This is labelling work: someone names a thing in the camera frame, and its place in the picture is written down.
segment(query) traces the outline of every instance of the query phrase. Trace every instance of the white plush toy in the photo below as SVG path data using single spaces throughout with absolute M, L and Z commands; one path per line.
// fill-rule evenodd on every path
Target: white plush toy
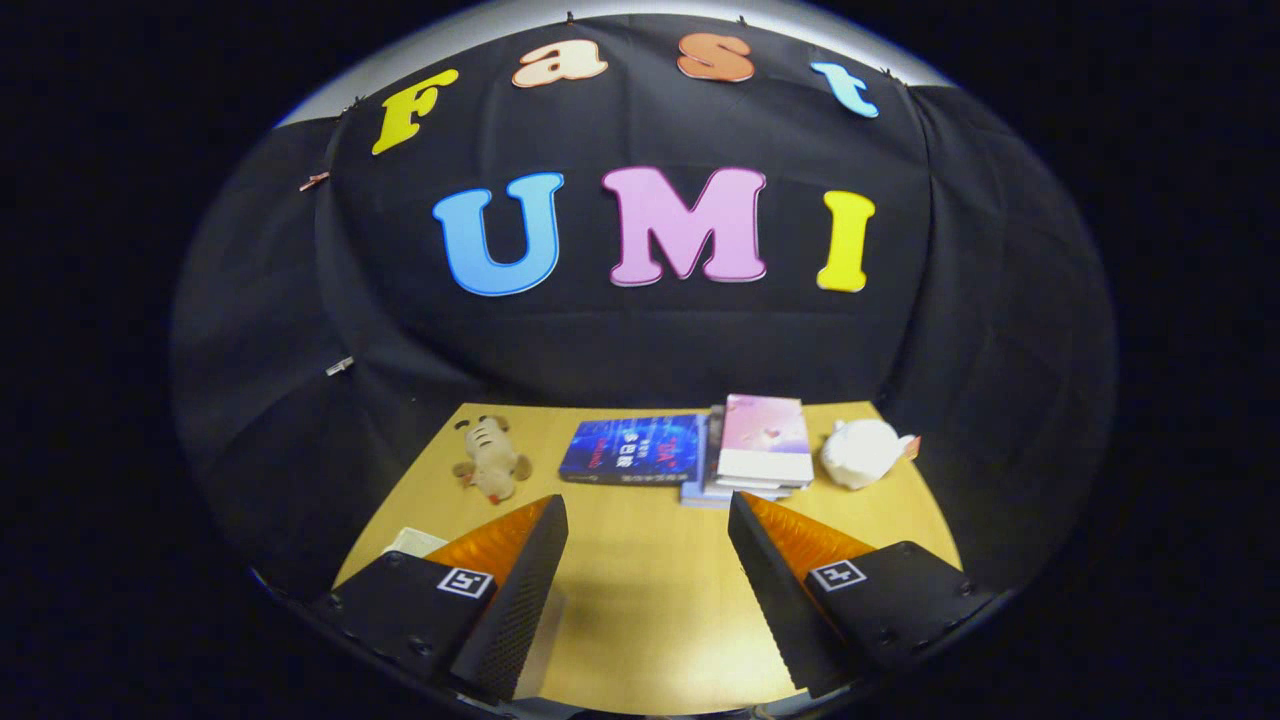
M 883 420 L 836 420 L 822 446 L 822 464 L 831 479 L 849 489 L 864 488 L 884 477 L 900 457 L 915 459 L 920 438 L 897 437 Z
M 462 429 L 471 420 L 458 420 L 453 428 Z M 516 492 L 516 483 L 532 474 L 529 457 L 518 455 L 507 437 L 507 419 L 502 416 L 480 415 L 480 420 L 467 430 L 466 447 L 470 462 L 458 462 L 453 474 L 465 486 L 476 486 L 489 498 L 489 502 L 507 500 Z

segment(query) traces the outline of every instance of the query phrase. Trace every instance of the table surface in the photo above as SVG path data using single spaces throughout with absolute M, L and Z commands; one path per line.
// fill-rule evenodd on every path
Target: table surface
M 444 539 L 547 495 L 564 497 L 568 541 L 553 582 L 557 618 L 543 616 L 530 651 L 530 692 L 623 714 L 686 715 L 797 694 L 728 539 L 728 511 L 684 507 L 678 487 L 567 483 L 558 469 L 582 420 L 707 409 L 620 410 L 463 404 L 422 450 L 365 527 L 334 585 L 375 560 L 401 528 Z M 451 469 L 467 460 L 461 419 L 504 415 L 534 474 L 492 505 Z M 806 405 L 817 451 L 836 419 L 879 418 L 870 402 Z M 928 452 L 928 438 L 922 448 Z M 873 547 L 910 539 L 960 568 L 946 519 L 915 466 L 900 460 L 860 491 L 835 484 L 814 457 L 813 484 L 782 505 Z

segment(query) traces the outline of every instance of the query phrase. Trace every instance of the pink letter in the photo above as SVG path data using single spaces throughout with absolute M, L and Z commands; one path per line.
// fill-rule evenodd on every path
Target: pink letter
M 680 279 L 694 273 L 694 264 L 712 241 L 712 259 L 703 266 L 716 282 L 751 282 L 764 277 L 756 247 L 755 197 L 764 176 L 742 168 L 712 173 L 694 209 L 676 195 L 657 168 L 620 168 L 604 176 L 604 187 L 618 196 L 622 220 L 622 261 L 609 273 L 613 284 L 635 287 L 662 278 L 662 265 L 653 261 L 649 233 Z

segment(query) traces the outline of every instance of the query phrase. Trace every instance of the letter i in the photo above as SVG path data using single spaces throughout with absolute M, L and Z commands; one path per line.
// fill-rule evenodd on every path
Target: letter i
M 822 196 L 831 210 L 831 251 L 827 265 L 818 270 L 818 287 L 837 292 L 858 292 L 867 287 L 863 272 L 863 245 L 867 238 L 867 220 L 876 214 L 876 204 L 842 190 L 832 190 Z

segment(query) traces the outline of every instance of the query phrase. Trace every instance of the orange soft pad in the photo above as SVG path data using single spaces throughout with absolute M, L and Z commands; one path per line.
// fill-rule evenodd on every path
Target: orange soft pad
M 507 583 L 507 575 L 516 565 L 520 551 L 525 548 L 529 533 L 534 532 L 534 525 L 543 516 L 543 510 L 547 509 L 550 500 L 552 496 L 535 500 L 502 518 L 490 520 L 431 552 L 426 560 L 451 568 L 489 573 L 498 587 L 502 587 Z
M 769 502 L 749 492 L 742 495 L 800 584 L 804 584 L 805 575 L 814 568 L 867 555 L 876 550 L 777 502 Z

